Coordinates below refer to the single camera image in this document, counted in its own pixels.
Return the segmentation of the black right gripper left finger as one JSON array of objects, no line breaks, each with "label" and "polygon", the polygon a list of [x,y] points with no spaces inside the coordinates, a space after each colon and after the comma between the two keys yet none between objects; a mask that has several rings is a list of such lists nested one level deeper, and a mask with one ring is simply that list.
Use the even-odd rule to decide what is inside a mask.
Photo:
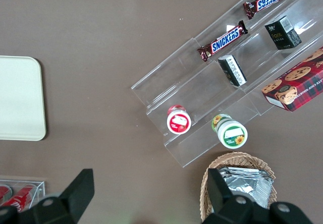
[{"label": "black right gripper left finger", "polygon": [[59,197],[47,197],[29,210],[1,207],[1,223],[78,223],[94,196],[93,169],[83,169]]}]

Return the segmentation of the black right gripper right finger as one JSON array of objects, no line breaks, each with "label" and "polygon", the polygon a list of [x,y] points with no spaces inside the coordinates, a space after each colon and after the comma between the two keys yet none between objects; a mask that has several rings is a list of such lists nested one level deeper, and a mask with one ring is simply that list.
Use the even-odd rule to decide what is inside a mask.
[{"label": "black right gripper right finger", "polygon": [[208,194],[214,212],[203,223],[312,223],[296,205],[275,202],[269,209],[242,195],[233,195],[217,169],[208,170]]}]

